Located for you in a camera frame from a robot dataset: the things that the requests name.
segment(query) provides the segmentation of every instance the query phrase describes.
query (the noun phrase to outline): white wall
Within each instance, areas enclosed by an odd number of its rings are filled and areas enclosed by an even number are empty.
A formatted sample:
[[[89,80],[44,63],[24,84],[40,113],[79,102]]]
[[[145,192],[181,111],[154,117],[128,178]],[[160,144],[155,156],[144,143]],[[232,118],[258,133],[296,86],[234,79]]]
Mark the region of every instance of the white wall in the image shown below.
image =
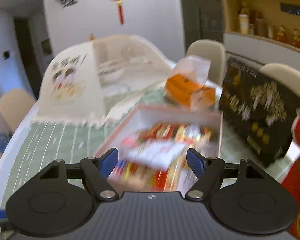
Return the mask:
[[[49,63],[53,60],[53,55],[45,56],[42,51],[41,42],[48,40],[46,20],[43,12],[32,15],[29,19],[29,29],[31,34],[32,46],[42,75],[46,71]]]
[[[10,51],[10,58],[4,60],[2,53],[6,50]],[[13,88],[32,93],[19,53],[13,17],[6,12],[0,12],[0,97]],[[0,131],[7,130],[0,116]]]
[[[184,56],[184,30],[180,0],[124,0],[124,25],[117,5],[109,0],[78,0],[63,8],[57,0],[44,0],[45,16],[55,54],[89,39],[114,34],[140,35],[171,60]]]

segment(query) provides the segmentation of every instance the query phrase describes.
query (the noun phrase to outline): black gift bag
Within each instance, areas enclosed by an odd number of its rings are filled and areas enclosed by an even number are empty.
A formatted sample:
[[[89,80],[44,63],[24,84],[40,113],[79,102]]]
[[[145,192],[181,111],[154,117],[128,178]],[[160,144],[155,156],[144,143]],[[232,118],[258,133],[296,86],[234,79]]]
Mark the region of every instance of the black gift bag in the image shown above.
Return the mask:
[[[268,166],[284,157],[300,97],[277,80],[230,57],[219,109],[223,117]]]

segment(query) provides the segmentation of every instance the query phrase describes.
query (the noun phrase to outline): red tassel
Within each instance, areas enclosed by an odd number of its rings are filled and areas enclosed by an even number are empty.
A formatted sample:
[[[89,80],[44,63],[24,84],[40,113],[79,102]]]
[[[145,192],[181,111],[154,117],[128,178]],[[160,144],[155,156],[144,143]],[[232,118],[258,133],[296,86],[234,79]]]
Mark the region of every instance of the red tassel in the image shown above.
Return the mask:
[[[118,13],[119,13],[119,19],[120,19],[120,24],[124,24],[124,17],[123,17],[123,9],[122,9],[122,5],[121,2],[117,2],[118,4]]]

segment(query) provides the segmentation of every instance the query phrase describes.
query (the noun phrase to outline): chair backrest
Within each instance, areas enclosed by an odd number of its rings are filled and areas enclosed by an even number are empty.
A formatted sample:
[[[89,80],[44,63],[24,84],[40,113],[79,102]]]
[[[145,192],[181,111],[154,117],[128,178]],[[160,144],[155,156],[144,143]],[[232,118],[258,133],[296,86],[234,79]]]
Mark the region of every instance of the chair backrest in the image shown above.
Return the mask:
[[[22,89],[12,89],[0,98],[0,114],[12,132],[34,105],[35,99]]]
[[[264,65],[260,72],[280,81],[300,96],[300,72],[298,70],[284,64],[270,63]]]
[[[190,45],[186,53],[211,60],[208,78],[222,85],[226,70],[226,50],[222,43],[211,40],[198,40]]]

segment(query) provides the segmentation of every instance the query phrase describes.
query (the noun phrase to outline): metal screw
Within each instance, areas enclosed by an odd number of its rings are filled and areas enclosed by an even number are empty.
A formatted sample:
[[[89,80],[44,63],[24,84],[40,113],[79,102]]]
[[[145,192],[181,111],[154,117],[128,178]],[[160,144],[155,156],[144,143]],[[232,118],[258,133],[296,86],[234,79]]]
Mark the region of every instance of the metal screw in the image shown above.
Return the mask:
[[[201,192],[200,190],[191,190],[190,192],[188,192],[188,196],[190,198],[202,198],[203,192]]]
[[[114,198],[115,195],[115,192],[112,190],[104,190],[100,193],[100,196],[106,199]]]

